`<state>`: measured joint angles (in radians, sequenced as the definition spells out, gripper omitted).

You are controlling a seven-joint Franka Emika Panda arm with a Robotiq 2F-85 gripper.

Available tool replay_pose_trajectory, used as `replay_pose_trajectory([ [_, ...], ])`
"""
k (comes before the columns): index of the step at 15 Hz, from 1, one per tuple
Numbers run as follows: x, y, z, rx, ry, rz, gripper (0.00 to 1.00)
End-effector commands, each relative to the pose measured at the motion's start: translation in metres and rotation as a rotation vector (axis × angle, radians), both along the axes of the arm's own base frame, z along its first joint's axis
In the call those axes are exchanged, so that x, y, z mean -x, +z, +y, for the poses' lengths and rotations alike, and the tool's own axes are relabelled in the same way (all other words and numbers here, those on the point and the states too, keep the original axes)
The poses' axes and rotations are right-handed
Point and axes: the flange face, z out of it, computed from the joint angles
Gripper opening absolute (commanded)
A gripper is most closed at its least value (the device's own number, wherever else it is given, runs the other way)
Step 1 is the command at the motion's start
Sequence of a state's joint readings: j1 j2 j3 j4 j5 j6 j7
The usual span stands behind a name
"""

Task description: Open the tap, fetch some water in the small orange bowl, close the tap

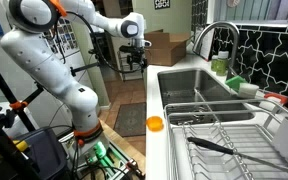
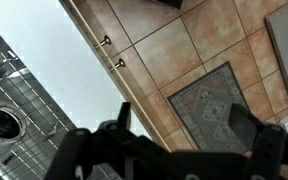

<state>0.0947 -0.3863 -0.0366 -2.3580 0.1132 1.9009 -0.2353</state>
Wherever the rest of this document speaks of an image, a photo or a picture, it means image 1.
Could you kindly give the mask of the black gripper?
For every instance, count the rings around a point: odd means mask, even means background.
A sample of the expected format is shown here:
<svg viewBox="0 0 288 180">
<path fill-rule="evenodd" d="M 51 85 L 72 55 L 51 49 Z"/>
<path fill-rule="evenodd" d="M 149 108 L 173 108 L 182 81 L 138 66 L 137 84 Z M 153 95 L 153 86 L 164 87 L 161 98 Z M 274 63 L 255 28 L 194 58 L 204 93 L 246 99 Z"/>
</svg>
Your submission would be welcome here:
<svg viewBox="0 0 288 180">
<path fill-rule="evenodd" d="M 134 63 L 138 64 L 140 69 L 147 67 L 147 59 L 144 57 L 145 50 L 142 47 L 122 45 L 119 50 L 127 53 L 127 63 L 130 69 L 133 69 Z"/>
</svg>

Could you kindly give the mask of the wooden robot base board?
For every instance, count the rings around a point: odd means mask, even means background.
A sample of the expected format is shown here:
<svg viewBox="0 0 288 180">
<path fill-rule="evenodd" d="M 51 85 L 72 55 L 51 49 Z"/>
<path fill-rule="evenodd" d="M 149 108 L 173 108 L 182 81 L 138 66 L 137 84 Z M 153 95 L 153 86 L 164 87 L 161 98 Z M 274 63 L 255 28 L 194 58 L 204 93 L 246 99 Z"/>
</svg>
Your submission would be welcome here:
<svg viewBox="0 0 288 180">
<path fill-rule="evenodd" d="M 114 160 L 117 160 L 117 163 L 108 167 L 108 170 L 116 170 L 112 180 L 145 180 L 146 156 L 105 122 L 100 123 L 109 140 Z"/>
</svg>

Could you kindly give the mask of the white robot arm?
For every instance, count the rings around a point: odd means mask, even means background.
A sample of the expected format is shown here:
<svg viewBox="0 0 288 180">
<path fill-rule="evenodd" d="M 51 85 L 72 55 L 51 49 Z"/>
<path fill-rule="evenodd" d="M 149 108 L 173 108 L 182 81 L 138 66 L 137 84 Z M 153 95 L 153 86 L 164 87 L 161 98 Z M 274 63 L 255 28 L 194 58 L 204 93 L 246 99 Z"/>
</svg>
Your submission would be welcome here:
<svg viewBox="0 0 288 180">
<path fill-rule="evenodd" d="M 95 10 L 91 0 L 2 0 L 12 30 L 1 39 L 8 56 L 72 113 L 74 136 L 81 145 L 102 134 L 96 113 L 97 94 L 80 84 L 49 49 L 42 35 L 57 23 L 58 17 L 93 25 L 113 36 L 134 41 L 143 49 L 144 16 L 132 12 L 124 18 L 108 18 Z"/>
</svg>

